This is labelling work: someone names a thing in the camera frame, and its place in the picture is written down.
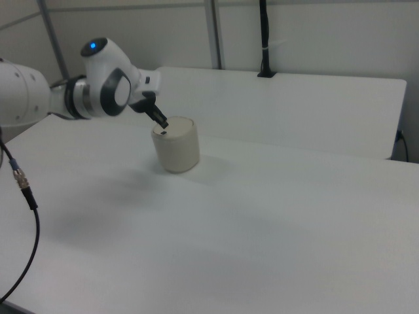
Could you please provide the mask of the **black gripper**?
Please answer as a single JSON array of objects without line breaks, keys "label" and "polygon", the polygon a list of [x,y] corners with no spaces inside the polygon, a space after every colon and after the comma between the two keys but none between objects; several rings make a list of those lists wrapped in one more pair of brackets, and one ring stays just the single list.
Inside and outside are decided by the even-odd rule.
[{"label": "black gripper", "polygon": [[146,113],[149,118],[155,121],[162,129],[166,129],[169,124],[166,116],[155,105],[156,94],[154,92],[143,92],[142,96],[142,99],[133,104],[129,104],[129,107],[136,113]]}]

